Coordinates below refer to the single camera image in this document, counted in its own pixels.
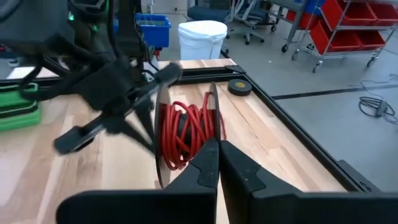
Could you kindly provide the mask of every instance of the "red storage bin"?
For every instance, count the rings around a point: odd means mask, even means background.
[[[331,32],[325,21],[318,21],[318,24],[310,32],[315,47],[320,54],[323,54],[331,37]],[[358,50],[361,44],[355,31],[339,31],[331,41],[328,52],[344,52]]]
[[[322,11],[331,28],[336,29],[347,3],[343,0],[326,0]],[[341,26],[370,26],[376,21],[376,16],[370,6],[364,2],[352,2],[343,17]]]
[[[390,4],[369,3],[372,12],[376,16],[376,21],[372,26],[393,26],[398,23],[398,12]]]
[[[290,22],[293,22],[296,17],[296,12],[288,10],[286,14],[286,19]],[[304,12],[303,15],[301,16],[300,20],[300,28],[305,29],[307,28],[307,24],[310,22],[311,19],[311,13]],[[319,17],[317,15],[313,15],[311,19],[311,24],[308,27],[308,30],[312,30],[318,23]]]
[[[385,46],[386,41],[376,30],[357,31],[359,43],[361,44],[359,50],[376,50]]]

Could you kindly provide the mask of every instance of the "red extension cord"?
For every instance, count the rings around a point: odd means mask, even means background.
[[[170,170],[182,169],[185,164],[190,161],[202,147],[204,142],[210,138],[214,138],[215,124],[213,124],[214,115],[211,110],[207,109],[207,102],[211,93],[205,93],[205,100],[203,108],[198,109],[196,105],[186,106],[185,104],[176,101],[172,105],[166,105],[165,120],[162,127],[162,153]],[[178,124],[182,115],[181,110],[176,110],[175,107],[182,107],[188,118],[185,121],[181,136],[178,136]],[[221,127],[223,130],[223,138],[226,139],[224,120],[220,114]],[[184,143],[187,129],[191,130],[191,145]]]

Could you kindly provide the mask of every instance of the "blue bin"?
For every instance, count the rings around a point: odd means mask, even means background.
[[[325,1],[326,0],[319,0],[319,1],[318,0],[307,0],[307,4],[305,5],[304,12],[312,14],[313,9],[315,8],[315,6],[317,6],[317,3],[318,3],[318,7],[322,7],[322,5],[323,5],[323,3],[325,3]],[[294,0],[294,2],[300,3],[300,2],[302,2],[302,0]],[[318,9],[315,10],[314,15],[319,16],[320,14],[321,14],[321,12]]]
[[[166,16],[136,14],[136,21],[148,46],[154,46],[156,49],[169,46],[171,24]]]

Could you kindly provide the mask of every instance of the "black metal frame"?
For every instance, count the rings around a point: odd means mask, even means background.
[[[181,79],[173,85],[189,85],[209,82],[227,82],[232,79],[246,80],[252,85],[252,91],[259,99],[283,122],[283,124],[295,135],[295,137],[321,162],[323,166],[334,176],[334,178],[348,191],[356,192],[378,192],[376,186],[356,172],[345,161],[336,161],[327,151],[321,147],[314,138],[307,133],[286,111],[284,111],[275,100],[262,90],[246,72],[237,65],[194,68],[183,70]],[[39,78],[36,82],[40,89],[53,86],[62,78]],[[0,86],[15,85],[20,80],[1,80]]]

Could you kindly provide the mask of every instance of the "black spool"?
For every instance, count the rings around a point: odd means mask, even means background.
[[[160,186],[164,189],[170,183],[170,169],[167,167],[164,157],[162,155],[162,126],[165,116],[166,105],[169,105],[170,93],[167,84],[161,84],[156,98],[155,107],[155,160],[156,160],[156,172],[157,178],[159,179]]]
[[[160,186],[164,189],[170,183],[170,169],[167,167],[164,157],[162,155],[162,126],[165,118],[165,108],[167,105],[171,105],[170,93],[167,85],[161,85],[156,99],[155,107],[155,160],[156,160],[156,171]],[[215,83],[211,83],[209,89],[209,97],[207,102],[207,109],[213,113],[213,124],[215,124],[215,135],[218,143],[221,144],[221,125],[220,125],[220,106],[218,104],[218,93],[217,86]],[[183,114],[180,118],[178,127],[178,135],[182,132],[183,124],[187,119],[187,115]],[[190,128],[187,130],[185,143],[190,145],[191,141]]]

